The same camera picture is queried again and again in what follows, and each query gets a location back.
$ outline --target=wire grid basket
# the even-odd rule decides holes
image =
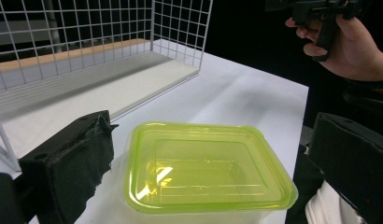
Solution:
[[[211,8],[211,0],[0,0],[0,94],[146,52],[199,69]],[[5,128],[0,118],[0,155],[19,169]]]

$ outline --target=white table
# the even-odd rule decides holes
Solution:
[[[113,132],[113,169],[120,164],[132,129],[156,120],[253,126],[263,133],[292,177],[307,94],[306,86],[206,53],[197,77],[112,120],[120,125]],[[17,175],[1,161],[0,172]],[[115,172],[104,175],[77,223],[127,223],[121,206],[114,205],[119,202],[112,195],[117,179]],[[264,223],[284,223],[285,216],[286,211],[275,212]]]

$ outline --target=yellow-green plastic container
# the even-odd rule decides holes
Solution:
[[[134,129],[122,190],[146,223],[256,223],[298,195],[257,129],[165,122]]]

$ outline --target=black handle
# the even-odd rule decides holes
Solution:
[[[331,18],[323,20],[317,46],[328,50],[328,53],[322,56],[313,56],[314,61],[325,62],[328,59],[338,29],[339,26],[337,25],[335,16],[331,16]]]

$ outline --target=human hand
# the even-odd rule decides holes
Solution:
[[[329,58],[320,63],[340,77],[360,81],[383,80],[383,53],[377,48],[368,30],[357,18],[347,21],[339,15],[336,22],[340,29]],[[299,37],[312,41],[304,46],[306,55],[321,56],[327,53],[316,45],[321,21],[311,21],[307,26],[296,26],[290,18],[285,24],[288,27],[297,27],[296,34]]]

